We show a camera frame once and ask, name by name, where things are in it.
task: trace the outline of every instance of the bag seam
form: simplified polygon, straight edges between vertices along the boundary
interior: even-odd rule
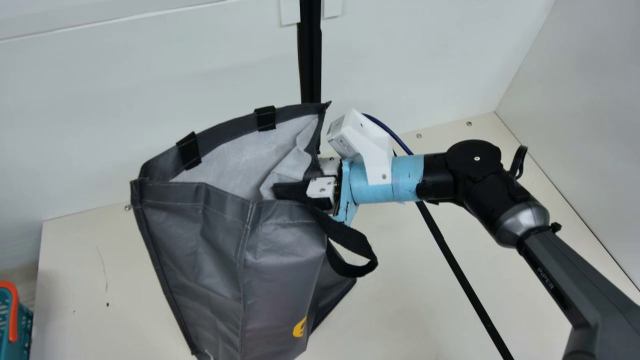
[[[245,225],[245,224],[246,224],[246,223],[242,222],[242,220],[238,220],[238,219],[236,219],[236,218],[234,218],[234,217],[230,217],[230,216],[229,216],[229,215],[227,215],[227,214],[221,213],[220,211],[215,210],[215,209],[213,209],[213,208],[211,208],[211,207],[207,206],[206,204],[204,204],[204,202],[196,202],[196,203],[189,203],[189,204],[176,203],[176,202],[164,202],[164,201],[156,201],[156,200],[142,200],[142,202],[151,202],[151,203],[153,203],[153,204],[167,204],[167,205],[181,205],[181,206],[198,206],[198,207],[204,207],[204,208],[207,208],[207,209],[209,209],[209,210],[213,211],[214,213],[219,214],[219,215],[221,215],[221,216],[223,216],[223,217],[225,217],[225,218],[227,218],[227,219],[229,219],[229,220],[233,220],[233,221],[239,222],[240,224],[243,224],[243,225]]]
[[[238,249],[238,258],[236,259],[237,263],[237,274],[238,274],[238,283],[240,287],[240,303],[242,303],[242,316],[240,319],[240,331],[238,337],[238,355],[240,360],[243,359],[243,341],[244,341],[244,321],[245,321],[245,312],[246,306],[244,303],[244,260],[246,258],[246,246],[249,242],[249,236],[251,235],[251,221],[253,220],[253,216],[258,207],[262,207],[261,204],[256,202],[251,202],[249,205],[249,212],[246,217],[246,225],[243,232],[243,239],[241,240],[240,249]]]

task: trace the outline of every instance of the black velcro strap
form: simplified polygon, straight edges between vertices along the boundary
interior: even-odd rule
[[[198,137],[193,131],[175,143],[175,146],[178,147],[184,170],[195,168],[202,162],[200,150],[198,150]]]
[[[330,241],[326,242],[326,257],[333,271],[344,277],[362,277],[372,272],[378,266],[376,257],[365,234],[349,227],[342,222],[335,221],[324,211],[317,209],[311,199],[307,197],[308,181],[299,183],[280,183],[273,185],[273,193],[278,199],[297,200],[307,205],[307,209],[320,228],[329,239],[369,260],[362,266],[347,263],[335,250]]]
[[[258,119],[258,131],[275,130],[276,128],[276,107],[265,106],[254,110]]]

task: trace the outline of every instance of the white shelf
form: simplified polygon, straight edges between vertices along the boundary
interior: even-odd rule
[[[403,138],[417,154],[444,152],[470,138],[488,140],[502,149],[507,166],[519,145],[493,113]],[[562,239],[640,302],[640,293],[531,158],[521,182],[563,224]],[[44,223],[33,360],[192,358],[133,212],[124,206]],[[496,245],[461,208],[429,208],[514,358],[561,359],[570,325],[524,260]],[[380,266],[313,333],[299,359],[499,358],[413,204],[362,206],[353,226],[368,235]]]

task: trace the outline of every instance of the black strap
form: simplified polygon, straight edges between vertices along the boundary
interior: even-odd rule
[[[422,214],[422,218],[424,219],[424,222],[429,227],[429,230],[433,235],[433,239],[436,241],[436,244],[438,244],[438,247],[440,247],[440,251],[442,251],[442,255],[444,255],[445,260],[447,260],[447,263],[449,264],[451,271],[453,271],[453,274],[456,276],[458,283],[460,284],[460,286],[462,287],[462,290],[465,292],[465,295],[469,299],[471,306],[473,306],[474,310],[476,310],[476,314],[478,315],[478,317],[480,318],[480,321],[484,325],[484,329],[489,334],[489,337],[491,337],[491,340],[493,341],[495,348],[498,350],[498,352],[500,353],[500,355],[504,360],[513,360],[513,356],[511,355],[511,352],[509,352],[509,349],[507,348],[507,345],[502,340],[502,336],[500,336],[498,329],[495,328],[493,322],[491,321],[491,318],[489,317],[489,314],[484,309],[482,302],[480,302],[480,299],[476,295],[476,292],[474,291],[473,287],[471,287],[469,280],[467,280],[467,276],[465,276],[465,273],[462,271],[462,268],[456,261],[456,257],[453,256],[451,249],[447,245],[447,242],[444,240],[444,236],[440,232],[440,228],[438,228],[436,221],[431,216],[429,209],[427,208],[425,203],[422,201],[418,201],[415,204],[418,207],[418,210],[420,210],[420,214]]]
[[[184,170],[195,168],[202,162],[198,149],[198,136],[193,131],[175,143],[175,146],[178,147]]]
[[[258,131],[275,130],[276,128],[276,107],[265,106],[254,110],[257,115]]]
[[[327,236],[345,249],[369,260],[362,266],[347,263],[330,241],[326,242],[326,257],[331,268],[344,277],[362,277],[375,270],[378,266],[376,257],[365,234],[335,221],[324,211],[317,209],[311,199],[307,197],[309,181],[299,183],[279,183],[273,185],[273,193],[278,199],[296,200],[307,205],[307,209],[314,220]]]

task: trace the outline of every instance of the black cable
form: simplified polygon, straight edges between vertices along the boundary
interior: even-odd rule
[[[436,224],[435,220],[431,216],[429,209],[427,209],[427,206],[422,201],[416,202],[415,205],[418,207],[418,210],[420,210],[420,214],[422,214],[422,218],[424,219],[424,222],[429,227],[429,231],[431,231],[431,234],[433,235],[433,239],[438,244],[438,247],[440,247],[440,251],[442,251],[442,255],[444,255],[444,258],[447,260],[447,263],[449,264],[451,271],[453,271],[453,274],[456,276],[456,279],[460,283],[462,290],[464,290],[465,294],[467,295],[467,298],[469,299],[471,306],[473,306],[474,310],[476,310],[476,314],[478,315],[478,317],[480,318],[480,321],[484,325],[484,328],[489,334],[489,337],[491,337],[491,340],[493,341],[493,344],[495,345],[496,349],[498,349],[498,352],[500,353],[500,355],[504,360],[513,360],[513,356],[511,355],[511,352],[509,352],[509,349],[507,348],[507,345],[502,340],[500,333],[493,325],[493,322],[491,321],[489,314],[484,309],[484,306],[480,302],[480,299],[476,295],[476,292],[474,291],[473,287],[471,287],[469,280],[467,280],[467,276],[465,276],[465,273],[462,271],[462,268],[460,268],[460,265],[456,261],[456,258],[453,256],[451,249],[447,245],[447,242],[444,240],[444,236],[440,232],[438,225]]]

